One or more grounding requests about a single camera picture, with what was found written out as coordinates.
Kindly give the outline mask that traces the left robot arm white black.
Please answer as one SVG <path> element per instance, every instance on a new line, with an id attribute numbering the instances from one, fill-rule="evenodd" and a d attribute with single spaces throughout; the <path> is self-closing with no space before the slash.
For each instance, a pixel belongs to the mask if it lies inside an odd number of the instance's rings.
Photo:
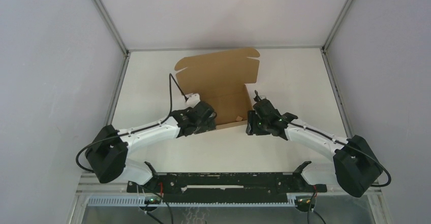
<path id="1" fill-rule="evenodd" d="M 85 149 L 85 158 L 99 183 L 126 180 L 152 192 L 159 185 L 156 171 L 148 162 L 131 159 L 132 153 L 165 140 L 213 131 L 217 127 L 216 117 L 214 108 L 200 101 L 193 107 L 171 111 L 166 118 L 137 129 L 116 130 L 108 125 Z"/>

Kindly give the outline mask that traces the brown cardboard box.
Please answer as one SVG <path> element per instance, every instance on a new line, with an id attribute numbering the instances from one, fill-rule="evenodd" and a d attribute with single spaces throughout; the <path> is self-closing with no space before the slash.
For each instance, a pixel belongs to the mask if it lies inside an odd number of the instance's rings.
<path id="1" fill-rule="evenodd" d="M 259 57 L 255 48 L 184 57 L 174 67 L 176 80 L 184 93 L 213 107 L 217 129 L 245 125 L 252 110 L 247 84 L 257 81 Z"/>

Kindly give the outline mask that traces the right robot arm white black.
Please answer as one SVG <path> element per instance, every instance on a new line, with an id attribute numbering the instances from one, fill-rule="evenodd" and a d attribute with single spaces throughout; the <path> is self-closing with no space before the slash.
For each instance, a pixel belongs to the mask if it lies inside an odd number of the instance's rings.
<path id="1" fill-rule="evenodd" d="M 337 184 L 349 195 L 359 198 L 375 181 L 387 174 L 367 141 L 358 135 L 351 138 L 331 135 L 286 112 L 281 114 L 270 100 L 254 97 L 253 109 L 248 112 L 247 135 L 272 135 L 299 143 L 328 159 L 327 164 L 307 163 L 294 177 L 299 191 L 308 191 L 313 185 Z"/>

